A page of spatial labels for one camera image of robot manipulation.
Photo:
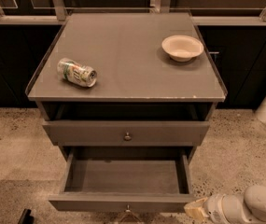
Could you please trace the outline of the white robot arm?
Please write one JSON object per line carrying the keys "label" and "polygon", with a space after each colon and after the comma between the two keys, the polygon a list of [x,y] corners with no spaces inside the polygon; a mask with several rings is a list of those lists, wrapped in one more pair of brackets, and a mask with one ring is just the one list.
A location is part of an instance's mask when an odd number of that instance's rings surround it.
{"label": "white robot arm", "polygon": [[215,194],[184,206],[187,216],[214,224],[266,224],[266,187],[250,186],[243,194]]}

